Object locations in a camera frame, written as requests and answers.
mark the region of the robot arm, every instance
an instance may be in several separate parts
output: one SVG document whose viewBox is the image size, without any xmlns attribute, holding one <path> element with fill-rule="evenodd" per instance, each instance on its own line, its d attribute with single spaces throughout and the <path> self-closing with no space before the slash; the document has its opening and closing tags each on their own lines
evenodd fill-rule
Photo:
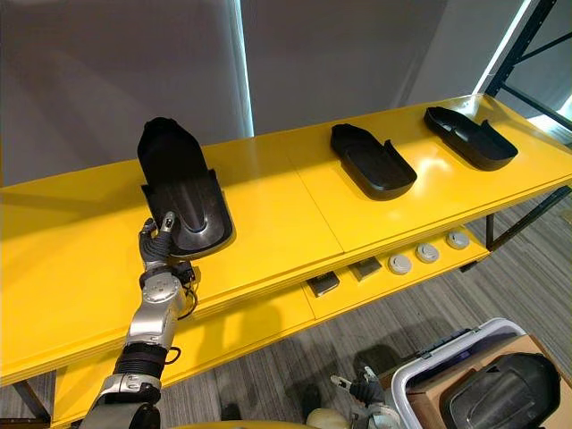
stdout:
<svg viewBox="0 0 572 429">
<path fill-rule="evenodd" d="M 139 233 L 139 251 L 145 265 L 139 278 L 141 305 L 131 320 L 114 373 L 105 379 L 81 429 L 160 426 L 155 404 L 161 398 L 161 374 L 175 325 L 188 306 L 189 294 L 193 308 L 197 303 L 189 286 L 194 280 L 190 264 L 167 264 L 175 221 L 174 213 L 169 212 L 155 237 L 152 219 L 145 222 Z"/>
</svg>

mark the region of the yellow table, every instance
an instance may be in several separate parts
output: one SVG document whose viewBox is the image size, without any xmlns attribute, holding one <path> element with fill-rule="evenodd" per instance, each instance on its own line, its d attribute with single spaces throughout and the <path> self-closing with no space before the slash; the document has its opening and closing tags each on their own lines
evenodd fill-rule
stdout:
<svg viewBox="0 0 572 429">
<path fill-rule="evenodd" d="M 518 156 L 498 171 L 476 170 L 425 127 L 429 105 L 489 119 L 518 148 Z M 416 170 L 414 186 L 391 201 L 363 195 L 329 148 L 330 128 L 340 122 L 366 128 L 379 140 L 390 138 Z M 274 301 L 278 304 L 271 307 L 279 308 L 284 323 L 270 331 L 260 324 L 262 340 L 231 340 L 236 347 L 225 355 L 230 358 L 487 251 L 475 242 L 467 258 L 453 254 L 428 265 L 417 280 L 400 278 L 390 290 L 348 293 L 355 297 L 350 303 L 341 295 L 335 299 L 341 294 L 336 290 L 314 299 L 301 283 L 305 279 L 334 269 L 346 285 L 344 267 L 350 263 L 387 257 L 420 240 L 442 240 L 462 223 L 572 181 L 570 151 L 481 96 L 222 143 L 204 152 L 223 186 L 236 237 L 195 262 L 201 274 L 199 306 L 190 321 L 222 324 L 227 312 L 264 306 L 274 293 L 281 297 L 288 290 L 311 310 L 308 318 L 303 305 Z M 139 189 L 143 182 L 139 163 L 129 161 L 3 189 L 2 385 L 78 362 L 60 371 L 70 374 L 90 359 L 116 353 L 139 304 L 137 231 L 148 217 Z M 300 309 L 299 320 L 289 315 L 292 308 Z M 190 330 L 181 327 L 183 333 Z M 189 362 L 181 377 L 217 365 L 224 353 L 228 350 L 213 352 L 205 364 Z"/>
</svg>

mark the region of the white round button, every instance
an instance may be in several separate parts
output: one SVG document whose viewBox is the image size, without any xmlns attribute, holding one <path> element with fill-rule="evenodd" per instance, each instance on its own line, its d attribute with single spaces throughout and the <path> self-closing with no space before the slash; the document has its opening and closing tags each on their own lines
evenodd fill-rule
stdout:
<svg viewBox="0 0 572 429">
<path fill-rule="evenodd" d="M 405 255 L 390 257 L 390 270 L 395 274 L 407 274 L 411 271 L 411 261 Z"/>
<path fill-rule="evenodd" d="M 469 239 L 468 235 L 461 231 L 452 231 L 447 234 L 447 244 L 449 244 L 452 248 L 456 248 L 461 250 L 468 246 Z"/>
<path fill-rule="evenodd" d="M 431 264 L 439 259 L 439 250 L 429 243 L 423 243 L 417 246 L 416 250 L 417 257 L 421 259 L 426 264 Z"/>
</svg>

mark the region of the lower shelf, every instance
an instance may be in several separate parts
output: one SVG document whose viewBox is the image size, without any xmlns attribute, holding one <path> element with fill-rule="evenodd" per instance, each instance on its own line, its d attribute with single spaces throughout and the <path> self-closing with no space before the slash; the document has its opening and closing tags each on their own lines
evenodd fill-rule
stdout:
<svg viewBox="0 0 572 429">
<path fill-rule="evenodd" d="M 304 283 L 304 292 L 314 311 L 317 320 L 339 315 L 346 311 L 364 305 L 365 303 L 386 296 L 395 291 L 407 288 L 415 283 L 445 273 L 457 266 L 476 261 L 486 257 L 489 252 L 479 240 L 466 228 L 457 228 L 463 231 L 470 241 L 466 248 L 457 250 L 446 242 L 446 235 L 440 235 L 426 240 L 425 243 L 434 245 L 439 251 L 439 259 L 431 264 L 421 262 L 416 256 L 418 243 L 406 246 L 389 254 L 377 255 L 376 259 L 382 268 L 370 274 L 361 282 L 348 269 L 348 267 L 334 271 L 340 279 L 340 285 L 317 298 L 307 283 Z M 388 269 L 388 260 L 391 256 L 401 254 L 411 261 L 411 271 L 399 275 Z"/>
<path fill-rule="evenodd" d="M 445 242 L 444 235 L 428 240 L 441 254 L 439 260 L 432 264 L 419 261 L 415 256 L 416 246 L 411 245 L 390 255 L 377 256 L 382 268 L 362 282 L 348 268 L 336 271 L 340 285 L 320 298 L 316 298 L 303 282 L 258 297 L 256 302 L 240 303 L 223 314 L 200 320 L 186 319 L 178 326 L 173 343 L 182 349 L 181 357 L 165 367 L 163 386 L 180 382 L 352 308 L 488 255 L 486 248 L 468 230 L 459 229 L 469 235 L 469 246 L 455 250 Z M 409 273 L 397 275 L 387 269 L 387 259 L 395 253 L 406 255 L 412 262 Z M 66 427 L 85 416 L 102 381 L 112 373 L 118 355 L 119 350 L 102 353 L 57 371 L 51 427 Z"/>
</svg>

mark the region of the robotic hand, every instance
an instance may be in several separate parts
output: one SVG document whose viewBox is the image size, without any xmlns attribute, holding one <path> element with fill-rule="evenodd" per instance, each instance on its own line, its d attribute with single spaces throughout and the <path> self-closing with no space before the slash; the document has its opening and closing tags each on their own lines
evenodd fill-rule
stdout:
<svg viewBox="0 0 572 429">
<path fill-rule="evenodd" d="M 364 417 L 367 420 L 367 429 L 401 428 L 400 415 L 385 404 L 382 385 L 372 368 L 365 366 L 353 382 L 338 375 L 332 375 L 330 380 L 336 386 L 349 391 L 357 401 L 366 406 Z"/>
<path fill-rule="evenodd" d="M 161 374 L 178 319 L 190 315 L 197 295 L 188 262 L 168 263 L 171 231 L 176 222 L 168 212 L 156 231 L 148 219 L 139 233 L 139 252 L 145 272 L 139 277 L 141 305 L 133 316 L 122 354 L 115 363 L 80 429 L 159 429 L 155 404 L 161 398 Z M 188 296 L 192 296 L 190 309 Z"/>
</svg>

